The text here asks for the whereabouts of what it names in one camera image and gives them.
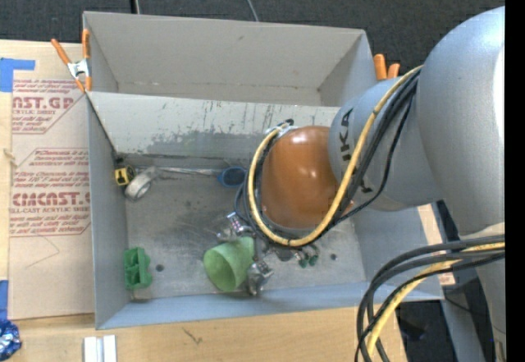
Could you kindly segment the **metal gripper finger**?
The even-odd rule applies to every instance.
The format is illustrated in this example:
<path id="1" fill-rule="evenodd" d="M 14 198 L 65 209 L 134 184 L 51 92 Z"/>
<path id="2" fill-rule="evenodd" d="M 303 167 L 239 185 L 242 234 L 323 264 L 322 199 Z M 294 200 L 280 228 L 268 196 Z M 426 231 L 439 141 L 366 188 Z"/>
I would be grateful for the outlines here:
<path id="1" fill-rule="evenodd" d="M 274 274 L 266 262 L 253 262 L 247 270 L 247 291 L 251 296 L 257 296 L 268 279 Z"/>
<path id="2" fill-rule="evenodd" d="M 237 212 L 229 213 L 226 216 L 226 222 L 221 225 L 217 233 L 219 241 L 237 241 L 242 236 L 246 236 L 249 227 L 244 224 L 244 220 Z"/>

